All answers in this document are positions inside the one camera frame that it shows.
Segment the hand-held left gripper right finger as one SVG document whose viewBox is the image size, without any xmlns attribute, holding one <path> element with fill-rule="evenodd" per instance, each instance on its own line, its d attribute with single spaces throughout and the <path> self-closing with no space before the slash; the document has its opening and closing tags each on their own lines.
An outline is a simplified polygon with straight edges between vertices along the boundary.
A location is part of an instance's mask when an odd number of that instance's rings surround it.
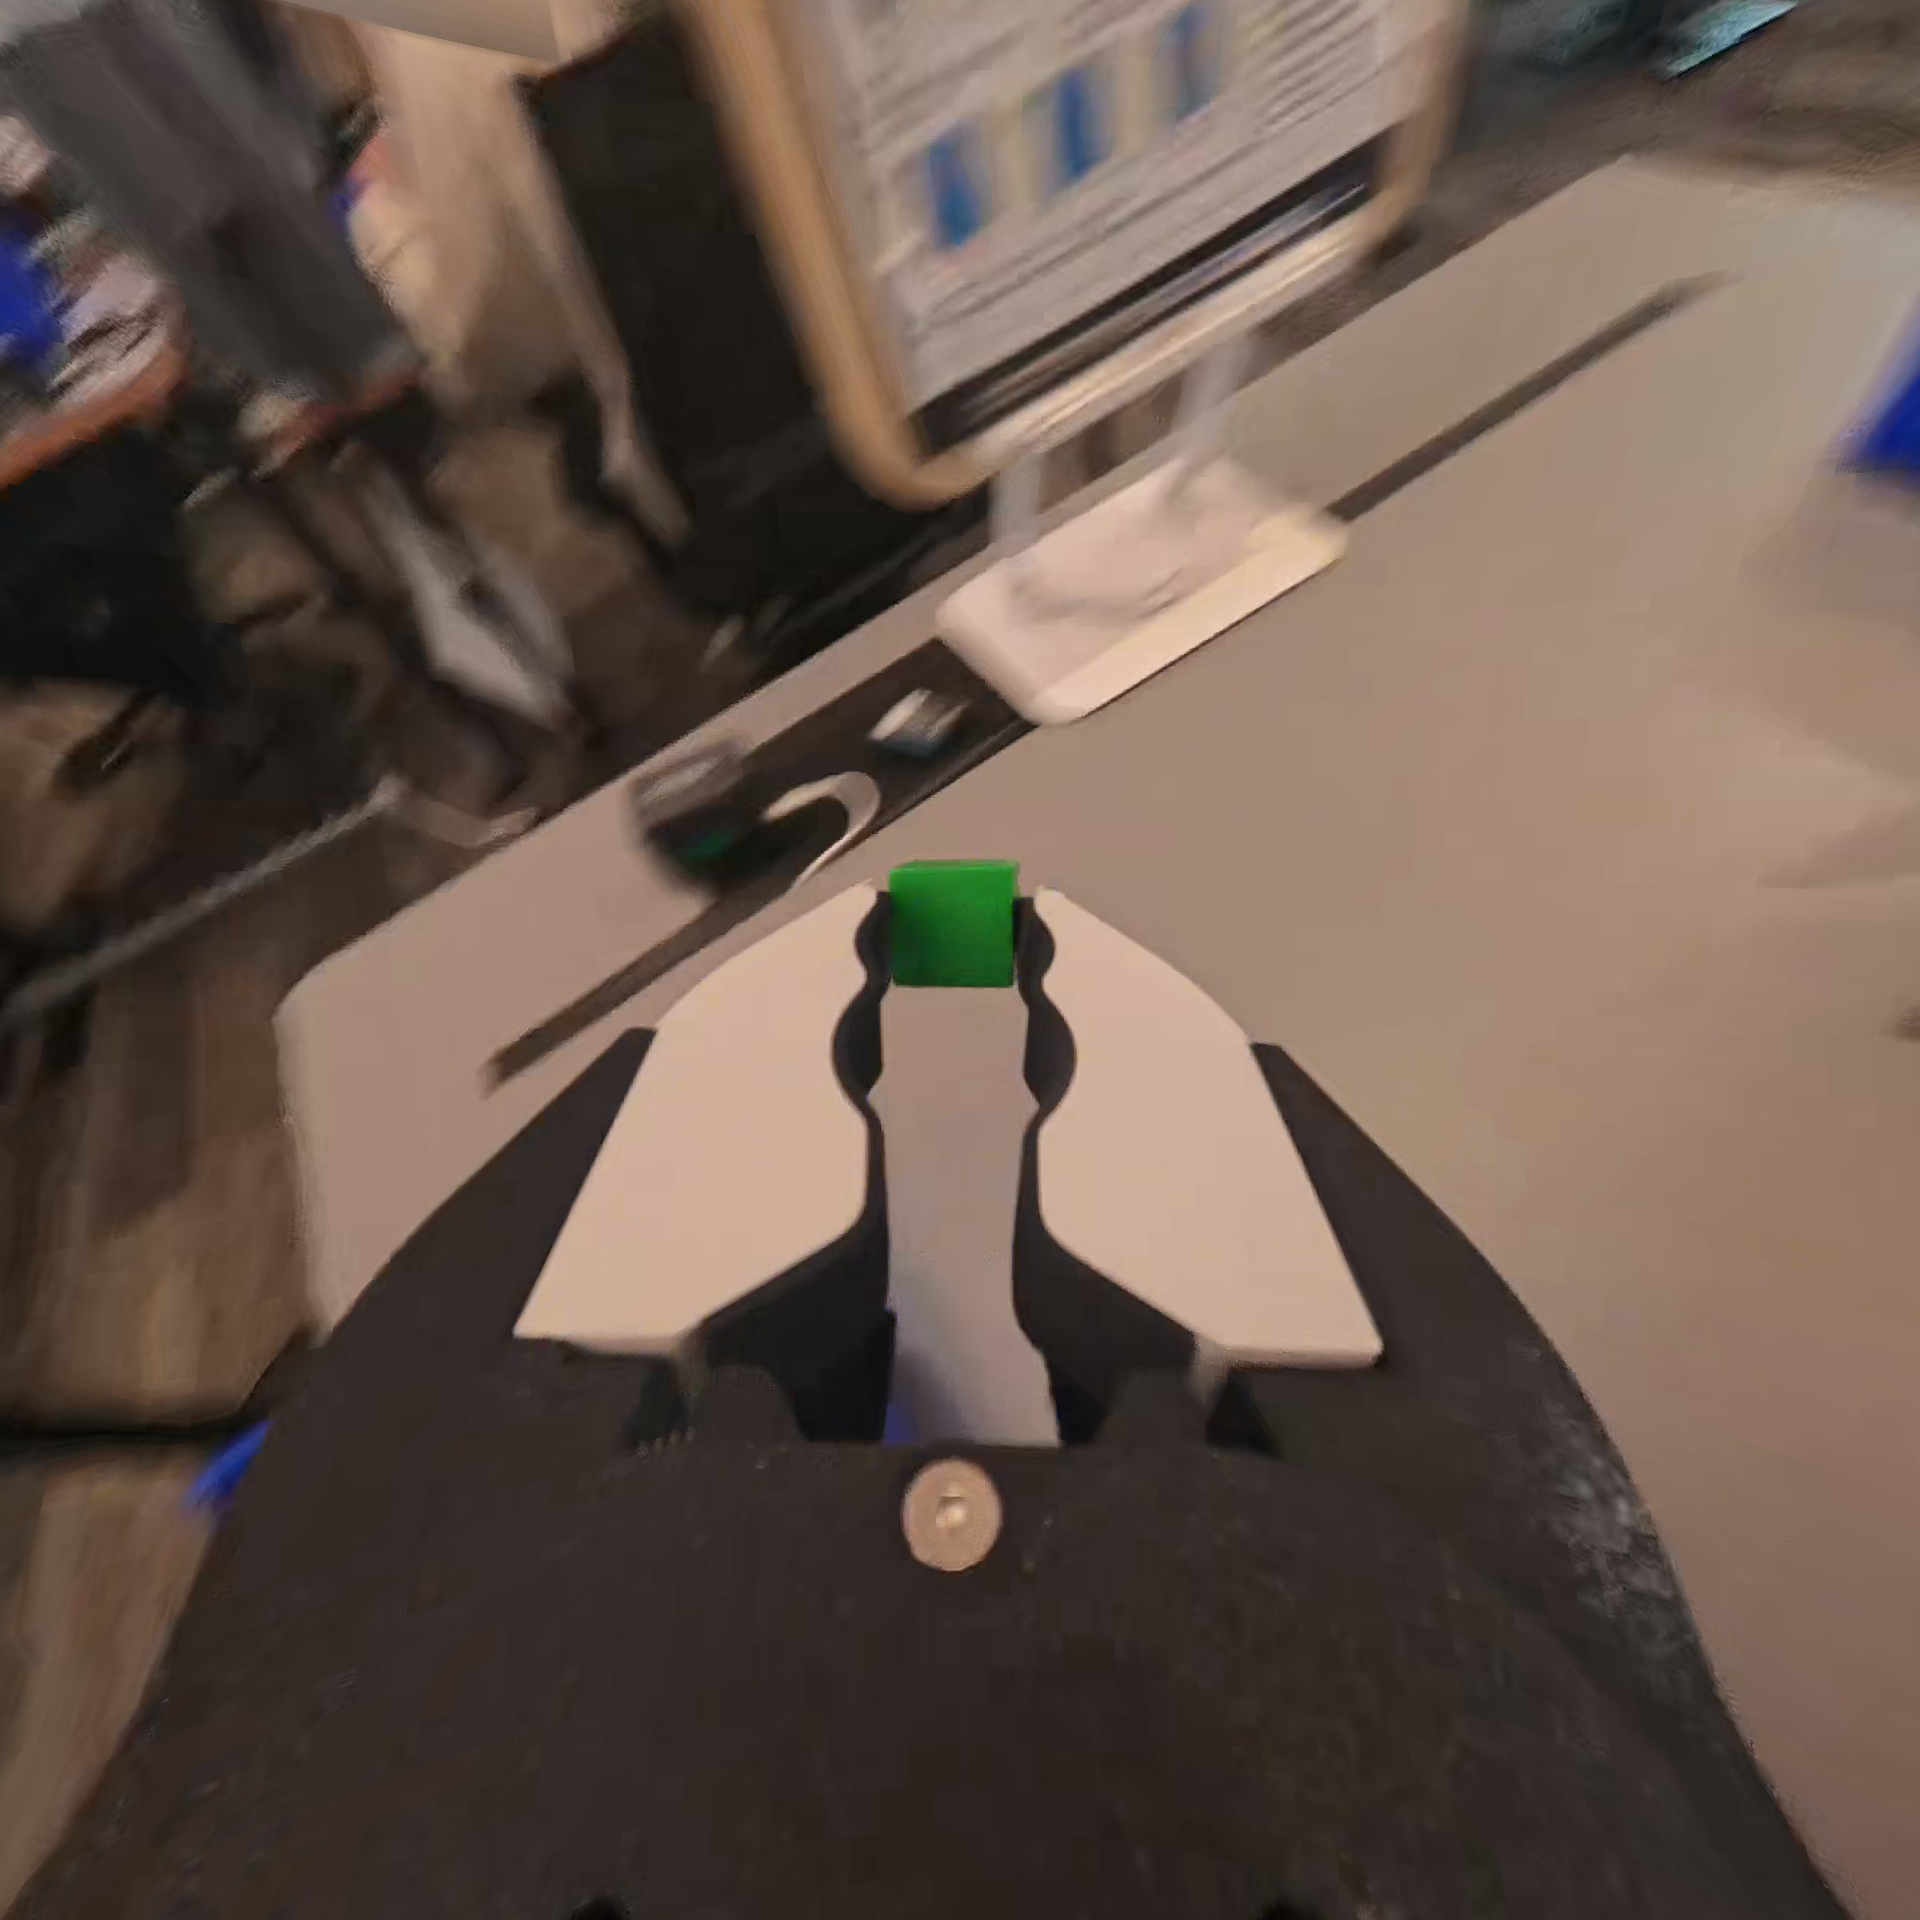
<svg viewBox="0 0 1920 1920">
<path fill-rule="evenodd" d="M 1056 889 L 1027 906 L 1014 1309 L 1061 1369 L 1369 1369 L 1386 1341 L 1258 1046 Z"/>
</svg>

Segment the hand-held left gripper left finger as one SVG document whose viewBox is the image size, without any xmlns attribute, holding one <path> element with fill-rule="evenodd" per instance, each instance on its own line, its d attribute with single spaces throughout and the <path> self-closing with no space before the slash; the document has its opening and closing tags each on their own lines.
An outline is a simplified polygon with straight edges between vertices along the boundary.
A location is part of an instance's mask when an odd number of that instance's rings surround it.
<svg viewBox="0 0 1920 1920">
<path fill-rule="evenodd" d="M 752 1303 L 885 1229 L 874 1090 L 892 969 L 872 883 L 737 950 L 646 1042 L 516 1340 L 718 1358 Z"/>
</svg>

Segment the green wooden cube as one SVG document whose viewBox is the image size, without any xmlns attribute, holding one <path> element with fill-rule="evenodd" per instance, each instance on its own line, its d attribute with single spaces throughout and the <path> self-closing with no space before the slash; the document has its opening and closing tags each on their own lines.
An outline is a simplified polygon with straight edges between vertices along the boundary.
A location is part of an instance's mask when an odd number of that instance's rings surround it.
<svg viewBox="0 0 1920 1920">
<path fill-rule="evenodd" d="M 1020 866 L 932 858 L 888 876 L 892 980 L 901 990 L 1000 993 L 1018 980 Z"/>
</svg>

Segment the blue plastic bin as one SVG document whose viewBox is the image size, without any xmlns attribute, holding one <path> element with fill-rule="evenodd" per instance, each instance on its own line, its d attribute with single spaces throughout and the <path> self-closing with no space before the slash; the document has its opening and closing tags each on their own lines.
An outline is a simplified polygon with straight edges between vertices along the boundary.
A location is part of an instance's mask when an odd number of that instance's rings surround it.
<svg viewBox="0 0 1920 1920">
<path fill-rule="evenodd" d="M 182 1508 L 196 1518 L 218 1521 L 230 1506 L 270 1434 L 273 1421 L 261 1419 L 216 1446 L 209 1462 L 187 1484 L 182 1493 Z M 889 1397 L 882 1409 L 882 1445 L 902 1446 L 917 1443 L 920 1438 L 922 1430 L 912 1410 L 901 1403 L 899 1397 Z"/>
</svg>

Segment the blue plastic container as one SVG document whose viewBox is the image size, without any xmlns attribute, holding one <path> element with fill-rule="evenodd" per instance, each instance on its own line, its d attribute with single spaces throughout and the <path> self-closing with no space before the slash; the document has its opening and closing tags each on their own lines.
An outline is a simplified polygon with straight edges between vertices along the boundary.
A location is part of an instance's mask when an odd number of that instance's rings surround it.
<svg viewBox="0 0 1920 1920">
<path fill-rule="evenodd" d="M 1917 494 L 1917 314 L 1878 373 L 1861 418 L 1836 446 L 1838 473 Z"/>
</svg>

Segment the black power box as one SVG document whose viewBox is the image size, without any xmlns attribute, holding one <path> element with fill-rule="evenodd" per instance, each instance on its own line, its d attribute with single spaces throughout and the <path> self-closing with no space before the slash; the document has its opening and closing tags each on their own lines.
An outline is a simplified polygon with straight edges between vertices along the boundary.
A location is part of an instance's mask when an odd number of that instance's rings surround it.
<svg viewBox="0 0 1920 1920">
<path fill-rule="evenodd" d="M 752 749 L 737 737 L 665 754 L 632 779 L 638 841 L 682 878 L 721 894 L 765 862 L 762 813 L 769 804 Z"/>
</svg>

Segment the white flat panel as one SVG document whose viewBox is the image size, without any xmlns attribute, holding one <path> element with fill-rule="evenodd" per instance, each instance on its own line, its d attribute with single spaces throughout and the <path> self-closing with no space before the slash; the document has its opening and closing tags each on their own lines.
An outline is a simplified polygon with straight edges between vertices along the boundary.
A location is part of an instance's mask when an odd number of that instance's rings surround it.
<svg viewBox="0 0 1920 1920">
<path fill-rule="evenodd" d="M 379 462 L 360 466 L 356 495 L 401 578 L 434 679 L 544 733 L 570 731 L 573 654 L 532 578 L 460 521 L 422 513 Z"/>
</svg>

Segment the wood edged desk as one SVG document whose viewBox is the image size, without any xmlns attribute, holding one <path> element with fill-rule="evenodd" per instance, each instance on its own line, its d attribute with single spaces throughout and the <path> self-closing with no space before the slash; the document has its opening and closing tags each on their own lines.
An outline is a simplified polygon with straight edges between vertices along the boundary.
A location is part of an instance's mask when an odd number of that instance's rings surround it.
<svg viewBox="0 0 1920 1920">
<path fill-rule="evenodd" d="M 3 435 L 3 491 L 59 466 L 94 442 L 155 426 L 177 404 L 185 379 L 187 354 L 180 342 L 154 339 L 52 407 L 14 417 Z"/>
</svg>

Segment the instruction sheet on stand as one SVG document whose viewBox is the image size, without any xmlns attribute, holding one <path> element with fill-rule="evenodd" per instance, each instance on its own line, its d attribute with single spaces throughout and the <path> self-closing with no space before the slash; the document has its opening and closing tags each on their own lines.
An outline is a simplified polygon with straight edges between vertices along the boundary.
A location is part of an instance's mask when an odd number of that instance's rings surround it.
<svg viewBox="0 0 1920 1920">
<path fill-rule="evenodd" d="M 1380 250 L 1472 6 L 674 5 L 835 450 L 932 506 Z"/>
</svg>

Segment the pale cloth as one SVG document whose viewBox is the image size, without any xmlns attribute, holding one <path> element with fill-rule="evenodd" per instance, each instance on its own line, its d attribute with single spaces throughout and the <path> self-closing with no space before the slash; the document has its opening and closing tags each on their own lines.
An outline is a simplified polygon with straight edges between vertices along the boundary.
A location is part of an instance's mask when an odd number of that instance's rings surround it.
<svg viewBox="0 0 1920 1920">
<path fill-rule="evenodd" d="M 470 401 L 496 265 L 485 155 L 500 62 L 458 42 L 352 23 L 374 110 L 354 164 L 352 242 L 444 395 Z"/>
</svg>

